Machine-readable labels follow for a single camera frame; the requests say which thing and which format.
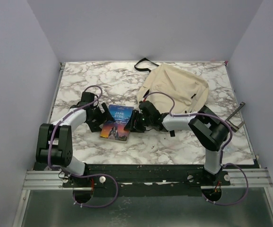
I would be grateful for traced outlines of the blue Jane Eyre book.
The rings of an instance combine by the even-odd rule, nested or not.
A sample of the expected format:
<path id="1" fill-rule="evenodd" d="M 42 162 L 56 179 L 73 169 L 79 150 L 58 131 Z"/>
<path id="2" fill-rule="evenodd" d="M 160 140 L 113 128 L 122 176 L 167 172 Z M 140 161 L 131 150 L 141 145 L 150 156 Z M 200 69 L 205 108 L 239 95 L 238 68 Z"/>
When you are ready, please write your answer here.
<path id="1" fill-rule="evenodd" d="M 129 130 L 124 128 L 129 122 L 134 108 L 131 106 L 109 105 L 108 109 L 114 120 L 108 120 L 103 124 L 100 138 L 127 143 Z"/>

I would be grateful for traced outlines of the cream canvas backpack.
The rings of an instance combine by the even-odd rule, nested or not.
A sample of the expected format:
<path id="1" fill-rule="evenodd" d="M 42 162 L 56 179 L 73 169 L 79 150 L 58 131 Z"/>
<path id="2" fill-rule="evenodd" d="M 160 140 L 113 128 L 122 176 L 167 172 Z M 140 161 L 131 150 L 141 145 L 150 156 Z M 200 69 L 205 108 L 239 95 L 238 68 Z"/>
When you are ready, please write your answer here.
<path id="1" fill-rule="evenodd" d="M 155 69 L 134 68 L 148 71 L 149 75 L 137 92 L 137 102 L 151 102 L 160 113 L 184 114 L 198 112 L 209 94 L 208 82 L 185 70 L 166 63 L 154 64 Z"/>

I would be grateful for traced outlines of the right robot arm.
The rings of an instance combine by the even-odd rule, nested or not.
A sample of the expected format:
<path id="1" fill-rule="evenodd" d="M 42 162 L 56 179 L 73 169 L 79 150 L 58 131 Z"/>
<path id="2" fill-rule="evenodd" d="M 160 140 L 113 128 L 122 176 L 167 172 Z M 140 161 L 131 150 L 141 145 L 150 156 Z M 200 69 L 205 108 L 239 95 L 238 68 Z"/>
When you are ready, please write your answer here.
<path id="1" fill-rule="evenodd" d="M 199 112 L 172 114 L 160 113 L 149 101 L 141 102 L 139 110 L 134 110 L 124 129 L 130 132 L 145 132 L 147 127 L 156 131 L 192 131 L 205 148 L 203 181 L 214 185 L 219 181 L 222 168 L 223 150 L 232 139 L 232 129 L 207 106 Z"/>

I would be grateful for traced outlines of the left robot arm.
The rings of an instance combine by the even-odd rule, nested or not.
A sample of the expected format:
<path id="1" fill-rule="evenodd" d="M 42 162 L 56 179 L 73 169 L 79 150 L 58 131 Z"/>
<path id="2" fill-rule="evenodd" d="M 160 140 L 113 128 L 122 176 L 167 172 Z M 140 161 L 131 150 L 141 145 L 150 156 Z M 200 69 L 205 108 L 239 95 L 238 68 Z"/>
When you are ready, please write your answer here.
<path id="1" fill-rule="evenodd" d="M 81 100 L 70 107 L 69 112 L 53 123 L 43 123 L 39 128 L 36 162 L 50 167 L 61 168 L 74 175 L 78 186 L 87 186 L 90 182 L 88 165 L 73 155 L 72 132 L 86 123 L 91 132 L 100 132 L 101 125 L 113 121 L 110 111 L 102 103 L 99 108 L 99 96 L 91 92 L 83 92 Z"/>

